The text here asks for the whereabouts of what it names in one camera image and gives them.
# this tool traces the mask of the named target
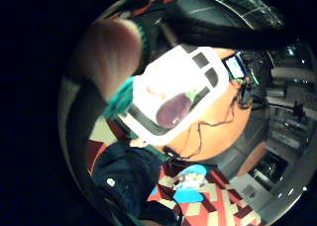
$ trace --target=orange surface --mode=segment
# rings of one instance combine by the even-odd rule
[[[242,110],[237,102],[233,105],[233,113],[230,110],[226,119],[232,99],[236,96],[240,83],[233,81],[228,85],[226,92],[221,95],[190,127],[181,132],[168,146],[180,154],[188,157],[199,148],[198,122],[205,121],[209,124],[216,124],[224,120],[231,120],[231,123],[222,124],[216,127],[201,126],[201,150],[200,153],[191,157],[189,161],[200,161],[212,158],[228,149],[241,135],[249,120],[251,108]]]

